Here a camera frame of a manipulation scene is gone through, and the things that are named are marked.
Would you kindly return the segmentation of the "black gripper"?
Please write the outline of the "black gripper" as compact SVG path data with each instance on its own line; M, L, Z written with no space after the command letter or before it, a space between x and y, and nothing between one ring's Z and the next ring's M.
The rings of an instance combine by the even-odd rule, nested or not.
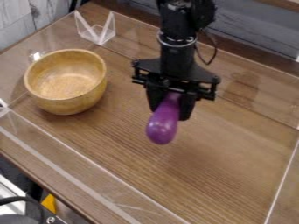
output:
M158 43L161 44L159 58L133 61L135 69L133 82L145 86L153 112L157 111L169 93L179 93L182 95L181 120L187 121L197 101L215 100L221 77L195 61L195 57L202 60L195 33L175 38L159 31Z

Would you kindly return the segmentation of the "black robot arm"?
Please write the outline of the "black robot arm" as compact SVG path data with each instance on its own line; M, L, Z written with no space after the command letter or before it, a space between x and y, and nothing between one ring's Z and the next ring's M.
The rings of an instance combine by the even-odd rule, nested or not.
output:
M197 101L217 98L221 77L202 67L198 32L214 21L214 0L157 0L161 56L133 61L133 82L145 86L151 110L158 110L170 93L181 95L179 119L193 116Z

